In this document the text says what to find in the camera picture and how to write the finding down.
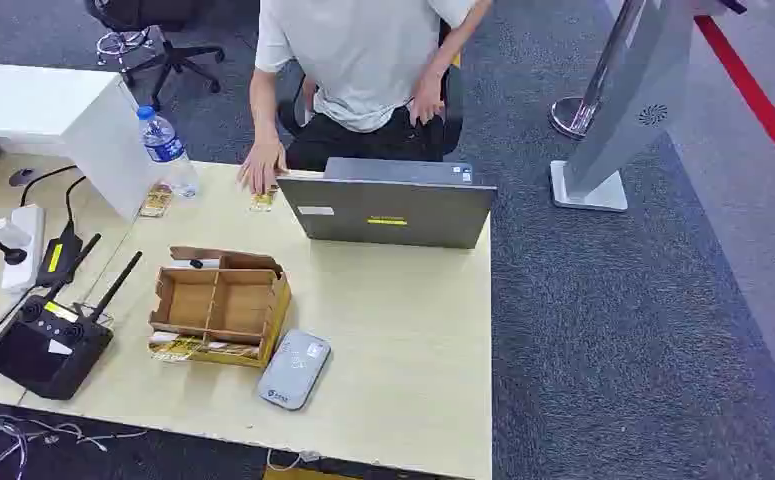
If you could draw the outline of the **person's right hand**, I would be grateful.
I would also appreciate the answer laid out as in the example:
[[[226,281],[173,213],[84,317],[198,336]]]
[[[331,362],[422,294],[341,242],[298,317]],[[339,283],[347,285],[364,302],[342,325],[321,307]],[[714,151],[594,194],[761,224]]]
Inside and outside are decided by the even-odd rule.
[[[280,139],[256,139],[239,169],[237,181],[251,194],[264,195],[277,185],[277,174],[287,171],[286,150]]]

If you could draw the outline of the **person's left hand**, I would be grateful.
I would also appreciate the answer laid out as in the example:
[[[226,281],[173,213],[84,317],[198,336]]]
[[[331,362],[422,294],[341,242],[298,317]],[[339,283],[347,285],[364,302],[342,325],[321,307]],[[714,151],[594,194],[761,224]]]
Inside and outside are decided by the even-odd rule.
[[[443,72],[436,69],[426,70],[417,82],[410,108],[410,123],[425,125],[444,108],[441,99]]]

